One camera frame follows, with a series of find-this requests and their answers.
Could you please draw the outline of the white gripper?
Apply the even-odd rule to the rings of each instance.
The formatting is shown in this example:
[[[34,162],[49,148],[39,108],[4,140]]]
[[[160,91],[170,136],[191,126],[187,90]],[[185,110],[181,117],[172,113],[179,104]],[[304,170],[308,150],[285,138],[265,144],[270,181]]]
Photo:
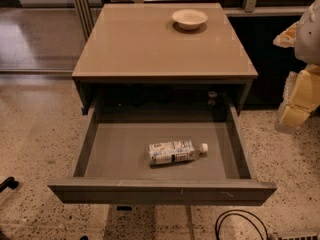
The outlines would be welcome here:
[[[273,44],[281,48],[294,47],[297,25],[295,22],[277,35]],[[320,106],[320,66],[308,64],[299,73],[291,71],[285,82],[283,100],[289,106],[280,105],[275,129],[281,133],[292,133],[304,124],[310,112]]]

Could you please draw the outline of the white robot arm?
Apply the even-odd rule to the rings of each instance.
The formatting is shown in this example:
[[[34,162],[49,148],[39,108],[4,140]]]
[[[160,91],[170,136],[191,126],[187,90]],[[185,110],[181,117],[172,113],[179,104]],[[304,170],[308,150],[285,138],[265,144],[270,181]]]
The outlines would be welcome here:
[[[315,0],[300,20],[280,33],[273,44],[292,47],[295,57],[306,63],[299,73],[289,73],[277,112],[276,130],[291,133],[320,106],[320,0]]]

